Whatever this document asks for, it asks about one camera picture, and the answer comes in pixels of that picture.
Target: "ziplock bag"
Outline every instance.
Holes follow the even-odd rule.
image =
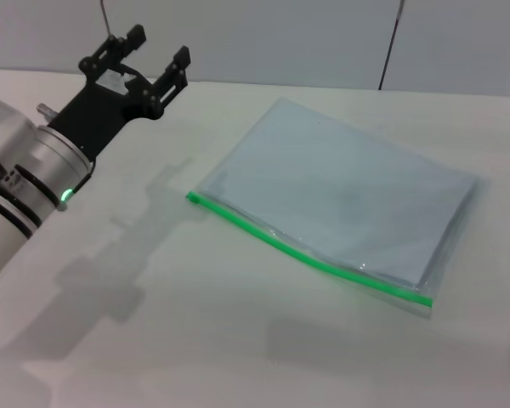
[[[187,197],[306,264],[431,307],[475,185],[280,99]]]

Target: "table surface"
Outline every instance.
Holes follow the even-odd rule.
[[[81,76],[0,71],[42,123]],[[430,318],[187,202],[278,99],[478,174]],[[0,408],[510,407],[510,98],[191,83],[0,277]]]

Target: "white wall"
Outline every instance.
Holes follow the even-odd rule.
[[[510,96],[510,0],[406,0],[383,89]]]
[[[157,75],[179,46],[191,79],[376,89],[400,0],[106,0],[129,60]],[[98,0],[0,0],[0,67],[75,71],[105,38]]]

